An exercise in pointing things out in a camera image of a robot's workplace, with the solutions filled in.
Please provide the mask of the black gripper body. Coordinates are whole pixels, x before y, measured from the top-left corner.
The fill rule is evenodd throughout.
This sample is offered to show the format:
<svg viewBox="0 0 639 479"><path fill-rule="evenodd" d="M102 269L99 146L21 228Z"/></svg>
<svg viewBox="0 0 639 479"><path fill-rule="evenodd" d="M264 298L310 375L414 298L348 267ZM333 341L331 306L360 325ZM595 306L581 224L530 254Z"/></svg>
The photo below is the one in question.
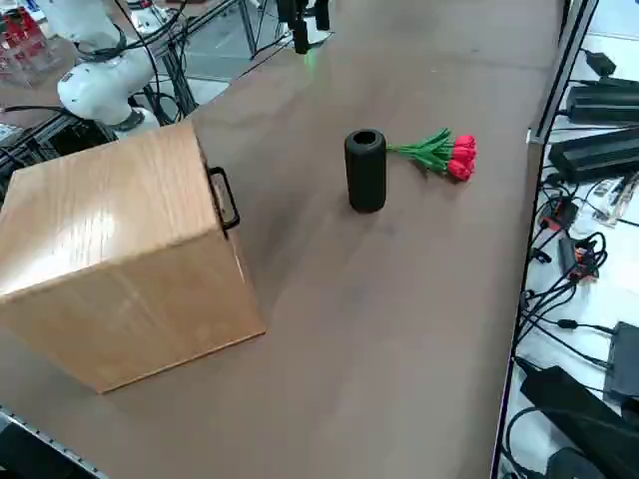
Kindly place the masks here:
<svg viewBox="0 0 639 479"><path fill-rule="evenodd" d="M293 23L296 20L313 17L315 2L310 0L278 0L277 9L281 23Z"/></svg>

